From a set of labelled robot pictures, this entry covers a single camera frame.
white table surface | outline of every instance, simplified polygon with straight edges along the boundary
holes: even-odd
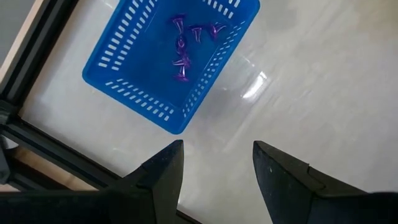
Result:
[[[119,175],[183,139],[179,208],[203,223],[271,223],[253,140],[363,190],[398,190],[398,1],[262,0],[179,136],[81,78],[117,3],[78,3],[26,101],[26,121]]]

purple push pin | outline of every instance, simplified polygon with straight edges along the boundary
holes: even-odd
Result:
[[[201,30],[202,30],[203,26],[201,26],[201,25],[192,25],[189,28],[192,30],[193,35],[195,36],[195,40],[198,43],[200,43],[200,35],[201,35]]]
[[[218,33],[224,28],[226,28],[226,25],[219,23],[216,23],[215,25],[210,24],[209,32],[213,40],[217,39]]]
[[[185,55],[187,49],[187,38],[184,35],[179,35],[175,41],[175,48],[179,55]]]
[[[181,59],[173,61],[173,65],[175,66],[184,66],[185,68],[191,67],[191,60],[188,58],[188,55],[184,54]]]
[[[176,16],[171,17],[171,21],[175,24],[180,34],[184,32],[184,24],[183,20],[185,18],[185,14],[177,14]]]
[[[181,82],[188,82],[189,81],[189,79],[187,79],[185,77],[185,66],[181,66],[178,75],[175,75],[174,78],[177,79],[178,81],[181,81]]]

blue plastic basket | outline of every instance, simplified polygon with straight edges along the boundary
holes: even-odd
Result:
[[[214,84],[260,8],[258,0],[120,0],[84,70],[84,80],[173,134],[181,133]],[[201,44],[185,31],[192,66],[189,82],[179,71],[176,27],[228,25],[216,41],[204,30]]]

